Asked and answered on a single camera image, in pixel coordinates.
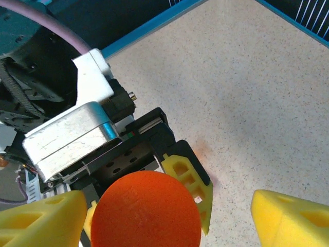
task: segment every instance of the screw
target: screw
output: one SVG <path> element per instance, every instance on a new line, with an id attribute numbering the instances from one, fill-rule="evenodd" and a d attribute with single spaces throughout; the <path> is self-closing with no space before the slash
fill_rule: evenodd
<path id="1" fill-rule="evenodd" d="M 11 15 L 6 15 L 5 17 L 4 17 L 4 21 L 6 22 L 6 21 L 8 21 L 9 19 L 11 18 Z"/>
<path id="2" fill-rule="evenodd" d="M 134 94 L 134 92 L 130 92 L 129 93 L 129 97 L 132 99 L 132 101 L 135 101 L 137 99 L 136 95 Z"/>
<path id="3" fill-rule="evenodd" d="M 37 65 L 35 63 L 33 63 L 30 67 L 31 67 L 31 69 L 36 69 Z"/>
<path id="4" fill-rule="evenodd" d="M 15 39 L 15 42 L 18 43 L 18 42 L 22 41 L 23 38 L 24 38 L 24 36 L 20 35 L 17 39 Z"/>

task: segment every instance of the orange foam ball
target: orange foam ball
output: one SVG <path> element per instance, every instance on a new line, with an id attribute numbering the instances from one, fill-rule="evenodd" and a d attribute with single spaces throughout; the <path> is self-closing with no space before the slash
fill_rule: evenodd
<path id="1" fill-rule="evenodd" d="M 178 180 L 156 171 L 120 178 L 92 219 L 92 247 L 199 247 L 200 239 L 193 197 Z"/>

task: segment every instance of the white plastic bracket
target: white plastic bracket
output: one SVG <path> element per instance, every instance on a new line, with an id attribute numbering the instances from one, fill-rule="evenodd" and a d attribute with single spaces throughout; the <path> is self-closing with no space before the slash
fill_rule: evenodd
<path id="1" fill-rule="evenodd" d="M 25 134 L 26 137 L 55 122 L 83 104 L 94 101 L 101 103 L 104 99 L 114 95 L 113 89 L 105 77 L 108 76 L 110 79 L 113 79 L 113 74 L 99 49 L 90 50 L 88 53 L 73 59 L 73 63 L 78 68 L 78 97 L 76 105 L 31 130 Z"/>

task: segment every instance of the pink cable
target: pink cable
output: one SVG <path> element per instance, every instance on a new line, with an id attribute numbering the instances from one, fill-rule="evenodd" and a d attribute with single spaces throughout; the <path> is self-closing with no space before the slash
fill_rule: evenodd
<path id="1" fill-rule="evenodd" d="M 90 46 L 75 32 L 61 24 L 58 20 L 50 15 L 41 13 L 18 0 L 0 0 L 0 6 L 21 14 L 48 28 L 50 31 L 56 33 L 67 43 L 72 45 L 81 54 L 85 54 L 91 50 Z"/>

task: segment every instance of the table surface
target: table surface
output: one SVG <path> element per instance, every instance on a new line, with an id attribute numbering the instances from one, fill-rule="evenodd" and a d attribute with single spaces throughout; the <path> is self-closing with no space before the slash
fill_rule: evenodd
<path id="1" fill-rule="evenodd" d="M 256 189 L 329 204 L 329 51 L 254 0 L 209 0 L 109 59 L 214 184 L 206 246 L 260 246 Z"/>

